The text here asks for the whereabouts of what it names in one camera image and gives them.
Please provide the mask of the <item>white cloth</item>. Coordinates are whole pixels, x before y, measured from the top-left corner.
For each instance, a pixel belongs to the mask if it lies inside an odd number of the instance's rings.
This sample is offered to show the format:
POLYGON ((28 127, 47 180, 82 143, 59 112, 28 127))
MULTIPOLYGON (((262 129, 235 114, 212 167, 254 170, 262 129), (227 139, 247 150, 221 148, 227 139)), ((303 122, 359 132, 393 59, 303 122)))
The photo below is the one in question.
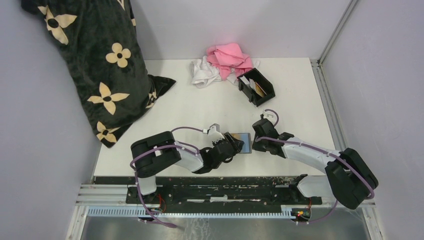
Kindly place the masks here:
POLYGON ((231 74, 226 80, 222 80, 219 69, 207 62, 206 55, 204 55, 201 59, 193 60, 189 65, 189 69, 191 73, 191 84, 196 86, 198 89, 208 87, 214 82, 223 81, 228 81, 234 86, 238 85, 238 80, 234 70, 231 71, 231 74))

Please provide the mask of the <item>white cards in box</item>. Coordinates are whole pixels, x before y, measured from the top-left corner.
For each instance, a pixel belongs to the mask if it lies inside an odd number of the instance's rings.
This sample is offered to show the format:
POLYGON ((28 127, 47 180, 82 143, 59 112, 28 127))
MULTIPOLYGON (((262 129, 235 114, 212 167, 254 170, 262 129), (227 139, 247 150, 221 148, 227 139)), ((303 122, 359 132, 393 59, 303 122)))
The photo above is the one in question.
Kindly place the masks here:
POLYGON ((249 87, 252 91, 256 91, 256 83, 253 79, 250 78, 246 78, 245 76, 241 76, 240 80, 247 86, 249 87))

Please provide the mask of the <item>black floral blanket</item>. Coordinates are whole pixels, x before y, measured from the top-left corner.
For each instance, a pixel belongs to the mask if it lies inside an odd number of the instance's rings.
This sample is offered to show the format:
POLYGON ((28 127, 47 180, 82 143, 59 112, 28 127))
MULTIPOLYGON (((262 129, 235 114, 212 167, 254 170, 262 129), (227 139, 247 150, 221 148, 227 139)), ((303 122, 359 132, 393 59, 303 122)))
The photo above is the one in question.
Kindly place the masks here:
POLYGON ((148 73, 129 0, 23 0, 45 23, 96 138, 113 147, 176 83, 148 73))

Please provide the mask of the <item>aluminium rail frame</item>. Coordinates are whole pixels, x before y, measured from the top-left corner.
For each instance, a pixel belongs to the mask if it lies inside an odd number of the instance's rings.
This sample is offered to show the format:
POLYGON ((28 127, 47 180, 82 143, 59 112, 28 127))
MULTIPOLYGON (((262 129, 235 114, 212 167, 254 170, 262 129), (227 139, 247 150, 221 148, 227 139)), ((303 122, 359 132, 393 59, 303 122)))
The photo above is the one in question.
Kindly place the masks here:
POLYGON ((311 219, 295 217, 306 204, 278 203, 260 185, 173 185, 162 189, 164 213, 173 228, 149 221, 132 185, 83 184, 67 240, 381 240, 375 203, 355 210, 324 198, 311 219))

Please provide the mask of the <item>corner aluminium post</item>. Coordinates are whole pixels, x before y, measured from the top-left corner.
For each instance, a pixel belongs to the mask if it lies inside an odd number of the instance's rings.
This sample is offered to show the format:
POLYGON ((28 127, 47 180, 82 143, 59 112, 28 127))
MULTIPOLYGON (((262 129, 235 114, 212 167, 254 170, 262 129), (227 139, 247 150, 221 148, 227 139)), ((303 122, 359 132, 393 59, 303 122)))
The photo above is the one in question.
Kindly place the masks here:
POLYGON ((349 1, 319 58, 310 60, 311 68, 330 129, 331 137, 337 150, 344 150, 347 147, 347 142, 343 128, 341 126, 336 104, 333 100, 328 81, 326 80, 324 63, 328 59, 333 47, 335 46, 338 38, 342 34, 346 24, 351 18, 352 13, 355 11, 359 3, 359 0, 349 1))

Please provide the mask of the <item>black plastic card box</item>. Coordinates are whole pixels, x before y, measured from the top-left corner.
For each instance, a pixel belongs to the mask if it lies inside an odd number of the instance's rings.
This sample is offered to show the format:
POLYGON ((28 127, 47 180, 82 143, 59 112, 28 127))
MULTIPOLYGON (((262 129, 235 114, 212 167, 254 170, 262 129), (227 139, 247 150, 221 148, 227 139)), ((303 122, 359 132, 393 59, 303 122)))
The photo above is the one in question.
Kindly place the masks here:
POLYGON ((237 80, 238 89, 256 107, 263 105, 276 96, 273 84, 257 68, 238 76, 237 80))

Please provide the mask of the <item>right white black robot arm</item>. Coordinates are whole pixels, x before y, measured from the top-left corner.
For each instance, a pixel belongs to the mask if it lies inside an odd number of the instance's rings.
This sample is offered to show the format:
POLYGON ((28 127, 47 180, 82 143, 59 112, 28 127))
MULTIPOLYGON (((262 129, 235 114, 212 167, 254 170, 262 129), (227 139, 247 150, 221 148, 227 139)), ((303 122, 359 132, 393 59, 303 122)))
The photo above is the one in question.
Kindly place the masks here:
POLYGON ((302 204, 308 198, 334 197, 354 210, 364 200, 373 199, 379 182, 360 154, 352 149, 330 150, 302 141, 291 133, 278 133, 271 121, 260 119, 252 125, 252 149, 310 166, 322 175, 303 174, 289 189, 289 199, 302 204))

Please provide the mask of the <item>grey leather card holder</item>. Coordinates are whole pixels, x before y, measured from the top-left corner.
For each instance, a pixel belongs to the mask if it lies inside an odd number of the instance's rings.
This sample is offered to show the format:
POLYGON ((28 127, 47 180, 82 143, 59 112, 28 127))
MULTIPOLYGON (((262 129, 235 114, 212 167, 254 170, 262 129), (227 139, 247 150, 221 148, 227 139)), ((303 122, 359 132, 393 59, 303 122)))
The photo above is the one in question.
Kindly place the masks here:
POLYGON ((239 133, 242 135, 243 146, 241 148, 240 154, 251 154, 252 153, 252 140, 251 135, 248 132, 239 133))

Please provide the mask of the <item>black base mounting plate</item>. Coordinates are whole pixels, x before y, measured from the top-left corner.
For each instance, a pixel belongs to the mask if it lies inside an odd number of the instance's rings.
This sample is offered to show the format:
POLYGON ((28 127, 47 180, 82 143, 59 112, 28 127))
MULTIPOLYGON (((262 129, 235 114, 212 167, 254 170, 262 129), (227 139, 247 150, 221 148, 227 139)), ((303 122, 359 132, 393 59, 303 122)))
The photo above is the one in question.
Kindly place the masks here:
POLYGON ((303 197, 296 177, 158 177, 156 192, 143 197, 166 214, 278 213, 281 206, 307 208, 323 203, 303 197))

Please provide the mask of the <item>gold card in box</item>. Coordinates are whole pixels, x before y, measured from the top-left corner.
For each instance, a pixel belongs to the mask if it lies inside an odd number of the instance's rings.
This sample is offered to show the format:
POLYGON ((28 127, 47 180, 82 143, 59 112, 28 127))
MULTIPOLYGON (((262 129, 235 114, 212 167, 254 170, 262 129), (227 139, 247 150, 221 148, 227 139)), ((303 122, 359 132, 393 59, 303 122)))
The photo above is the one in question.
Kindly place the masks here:
POLYGON ((266 96, 266 92, 257 82, 254 82, 253 89, 261 98, 264 98, 266 96))

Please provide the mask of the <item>pink cloth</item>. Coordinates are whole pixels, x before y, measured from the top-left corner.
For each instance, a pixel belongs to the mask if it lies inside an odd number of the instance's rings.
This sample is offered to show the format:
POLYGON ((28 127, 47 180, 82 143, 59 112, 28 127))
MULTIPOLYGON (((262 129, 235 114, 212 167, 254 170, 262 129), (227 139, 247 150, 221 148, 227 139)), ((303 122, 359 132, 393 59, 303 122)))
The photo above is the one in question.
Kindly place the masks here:
POLYGON ((234 70, 238 77, 254 68, 251 57, 242 52, 237 43, 211 46, 206 50, 206 60, 218 68, 222 80, 234 70))

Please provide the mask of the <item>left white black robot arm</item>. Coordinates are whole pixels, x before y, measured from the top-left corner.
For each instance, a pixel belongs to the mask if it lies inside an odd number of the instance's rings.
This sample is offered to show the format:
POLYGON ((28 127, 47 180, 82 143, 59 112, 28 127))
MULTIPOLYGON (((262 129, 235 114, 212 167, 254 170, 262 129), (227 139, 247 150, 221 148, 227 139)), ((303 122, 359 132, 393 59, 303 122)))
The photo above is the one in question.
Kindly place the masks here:
POLYGON ((175 140, 171 131, 158 133, 131 145, 130 167, 135 172, 138 197, 143 202, 149 204, 156 200, 156 175, 172 165, 194 174, 206 174, 222 163, 231 162, 245 145, 228 132, 209 129, 205 133, 212 146, 200 150, 187 148, 185 144, 175 140))

